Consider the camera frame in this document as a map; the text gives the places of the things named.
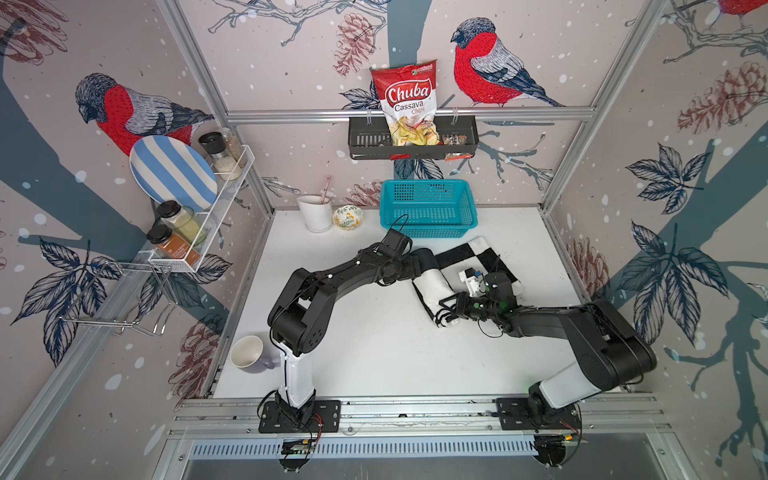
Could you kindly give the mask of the black white checkered pillowcase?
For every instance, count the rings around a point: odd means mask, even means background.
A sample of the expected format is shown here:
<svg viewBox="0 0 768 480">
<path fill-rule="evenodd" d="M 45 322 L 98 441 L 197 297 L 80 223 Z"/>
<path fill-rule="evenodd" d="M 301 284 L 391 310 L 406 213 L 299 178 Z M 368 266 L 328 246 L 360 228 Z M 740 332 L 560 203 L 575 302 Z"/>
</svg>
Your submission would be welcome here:
<svg viewBox="0 0 768 480">
<path fill-rule="evenodd" d="M 436 313 L 439 310 L 438 302 L 440 300 L 466 290 L 464 284 L 459 280 L 458 274 L 467 268 L 474 268 L 483 274 L 496 271 L 506 273 L 514 281 L 516 308 L 518 307 L 517 296 L 523 293 L 523 285 L 484 237 L 476 237 L 445 252 L 433 254 L 438 261 L 438 268 L 429 270 L 421 277 L 412 280 L 412 285 L 426 313 L 437 327 L 445 328 L 465 320 L 459 319 L 448 326 L 441 326 L 436 322 Z M 511 328 L 500 329 L 504 333 L 511 330 Z"/>
</svg>

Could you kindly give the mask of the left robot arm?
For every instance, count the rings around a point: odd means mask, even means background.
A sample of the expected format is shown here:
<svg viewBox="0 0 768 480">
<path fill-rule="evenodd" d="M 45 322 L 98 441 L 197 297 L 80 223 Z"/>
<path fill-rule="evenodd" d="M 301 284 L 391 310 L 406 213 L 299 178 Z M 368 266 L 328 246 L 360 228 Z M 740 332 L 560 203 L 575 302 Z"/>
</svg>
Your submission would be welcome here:
<svg viewBox="0 0 768 480">
<path fill-rule="evenodd" d="M 427 248 L 397 254 L 375 243 L 338 266 L 315 272 L 295 270 L 267 318 L 269 338 L 282 353 L 278 394 L 287 407 L 304 416 L 313 407 L 316 389 L 309 353 L 326 335 L 338 300 L 368 284 L 389 286 L 414 280 L 436 265 L 435 255 Z"/>
</svg>

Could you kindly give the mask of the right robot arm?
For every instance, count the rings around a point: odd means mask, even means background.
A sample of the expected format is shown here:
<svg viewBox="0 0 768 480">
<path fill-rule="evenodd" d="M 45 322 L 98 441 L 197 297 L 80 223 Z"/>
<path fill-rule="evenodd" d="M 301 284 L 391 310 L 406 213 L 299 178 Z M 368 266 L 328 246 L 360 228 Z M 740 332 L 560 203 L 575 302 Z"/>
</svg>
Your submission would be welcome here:
<svg viewBox="0 0 768 480">
<path fill-rule="evenodd" d="M 522 306 L 506 274 L 490 273 L 483 283 L 475 295 L 459 292 L 439 300 L 437 319 L 490 321 L 513 338 L 565 339 L 574 354 L 573 363 L 529 388 L 526 413 L 537 427 L 584 399 L 643 380 L 657 366 L 650 346 L 606 300 L 571 307 Z"/>
</svg>

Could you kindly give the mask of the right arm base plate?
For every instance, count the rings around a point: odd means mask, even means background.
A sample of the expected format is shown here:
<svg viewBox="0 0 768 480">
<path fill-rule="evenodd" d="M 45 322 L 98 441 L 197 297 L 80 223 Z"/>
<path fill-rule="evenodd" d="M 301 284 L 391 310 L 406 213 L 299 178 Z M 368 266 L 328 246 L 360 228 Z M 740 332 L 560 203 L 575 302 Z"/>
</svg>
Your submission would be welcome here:
<svg viewBox="0 0 768 480">
<path fill-rule="evenodd" d="M 538 397 L 500 397 L 495 399 L 495 405 L 504 431 L 579 431 L 582 426 L 575 405 L 555 409 Z"/>
</svg>

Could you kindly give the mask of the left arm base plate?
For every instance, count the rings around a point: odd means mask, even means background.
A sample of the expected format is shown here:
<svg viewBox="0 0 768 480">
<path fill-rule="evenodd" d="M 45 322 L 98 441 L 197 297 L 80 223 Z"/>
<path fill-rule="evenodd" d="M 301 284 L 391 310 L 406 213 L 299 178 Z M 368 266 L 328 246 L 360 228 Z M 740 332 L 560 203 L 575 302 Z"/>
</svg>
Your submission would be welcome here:
<svg viewBox="0 0 768 480">
<path fill-rule="evenodd" d="M 282 399 L 266 401 L 259 415 L 258 432 L 336 433 L 339 430 L 341 402 L 311 399 L 301 408 L 294 408 Z"/>
</svg>

